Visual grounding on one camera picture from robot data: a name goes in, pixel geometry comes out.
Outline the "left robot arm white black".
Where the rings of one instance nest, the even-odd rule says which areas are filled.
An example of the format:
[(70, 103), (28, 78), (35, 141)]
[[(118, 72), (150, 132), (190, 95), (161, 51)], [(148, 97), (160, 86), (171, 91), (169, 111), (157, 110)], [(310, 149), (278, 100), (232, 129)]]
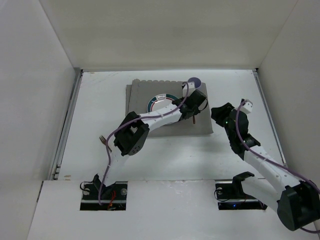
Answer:
[(107, 167), (102, 180), (98, 180), (98, 175), (93, 178), (93, 184), (98, 190), (98, 201), (109, 196), (117, 172), (129, 156), (137, 154), (143, 148), (150, 132), (193, 118), (201, 113), (200, 106), (203, 103), (207, 107), (207, 96), (199, 90), (194, 90), (191, 95), (174, 100), (159, 110), (143, 114), (134, 111), (128, 113), (120, 126), (104, 141), (108, 157)]

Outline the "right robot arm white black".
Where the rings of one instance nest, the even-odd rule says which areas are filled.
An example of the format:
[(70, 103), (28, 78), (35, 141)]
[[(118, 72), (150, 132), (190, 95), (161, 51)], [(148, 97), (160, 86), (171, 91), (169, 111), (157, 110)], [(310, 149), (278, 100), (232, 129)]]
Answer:
[(248, 171), (240, 173), (232, 178), (227, 190), (220, 190), (221, 197), (223, 200), (254, 197), (274, 210), (288, 230), (304, 230), (320, 218), (320, 190), (311, 180), (276, 163), (249, 134), (247, 115), (252, 108), (249, 100), (242, 99), (239, 107), (226, 103), (211, 109), (211, 118), (224, 128), (232, 151), (266, 180), (261, 182)]

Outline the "white plate green red rim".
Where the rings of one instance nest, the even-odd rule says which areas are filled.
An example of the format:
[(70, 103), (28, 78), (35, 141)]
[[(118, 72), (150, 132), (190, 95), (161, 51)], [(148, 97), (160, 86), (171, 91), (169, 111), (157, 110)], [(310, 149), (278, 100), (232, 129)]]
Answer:
[(182, 116), (179, 104), (179, 99), (171, 94), (156, 95), (147, 104), (147, 113), (144, 116), (148, 118), (142, 121), (148, 124), (150, 130), (176, 123)]

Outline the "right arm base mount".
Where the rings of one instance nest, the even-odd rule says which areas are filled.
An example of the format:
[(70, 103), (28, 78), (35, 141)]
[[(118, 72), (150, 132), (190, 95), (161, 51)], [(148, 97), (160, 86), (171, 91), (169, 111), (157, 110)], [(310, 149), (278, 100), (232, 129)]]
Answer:
[(255, 175), (251, 172), (243, 172), (232, 178), (232, 180), (218, 180), (213, 192), (220, 211), (238, 210), (262, 210), (268, 206), (251, 195), (244, 193), (242, 182)]

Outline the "purple cup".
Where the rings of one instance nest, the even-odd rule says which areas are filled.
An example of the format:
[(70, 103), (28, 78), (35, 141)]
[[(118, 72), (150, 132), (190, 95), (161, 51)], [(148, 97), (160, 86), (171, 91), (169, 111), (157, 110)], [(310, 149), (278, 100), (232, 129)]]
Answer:
[(198, 89), (202, 85), (202, 82), (198, 77), (191, 77), (188, 79), (187, 82), (189, 83), (189, 85), (191, 85), (191, 88), (193, 89)]

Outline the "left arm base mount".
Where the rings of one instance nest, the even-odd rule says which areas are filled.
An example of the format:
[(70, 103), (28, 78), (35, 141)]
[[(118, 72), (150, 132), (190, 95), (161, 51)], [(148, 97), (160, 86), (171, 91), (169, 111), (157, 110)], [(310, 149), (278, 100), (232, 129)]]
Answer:
[(82, 191), (81, 211), (125, 211), (127, 207), (128, 182), (116, 181), (106, 186), (102, 185), (99, 203), (99, 189), (102, 182), (98, 174), (92, 181), (83, 181), (79, 188)]

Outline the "grey cloth placemat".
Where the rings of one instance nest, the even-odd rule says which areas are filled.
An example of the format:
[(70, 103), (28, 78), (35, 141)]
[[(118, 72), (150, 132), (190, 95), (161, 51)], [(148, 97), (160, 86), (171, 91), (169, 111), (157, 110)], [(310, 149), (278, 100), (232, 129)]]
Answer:
[[(126, 113), (132, 111), (137, 114), (146, 113), (149, 101), (159, 94), (170, 94), (181, 98), (183, 96), (182, 82), (169, 80), (133, 80), (131, 85), (126, 86)], [(150, 132), (148, 136), (150, 138), (200, 136), (213, 133), (209, 106), (197, 114), (195, 119), (196, 124), (193, 124), (193, 118), (189, 118), (157, 128)]]

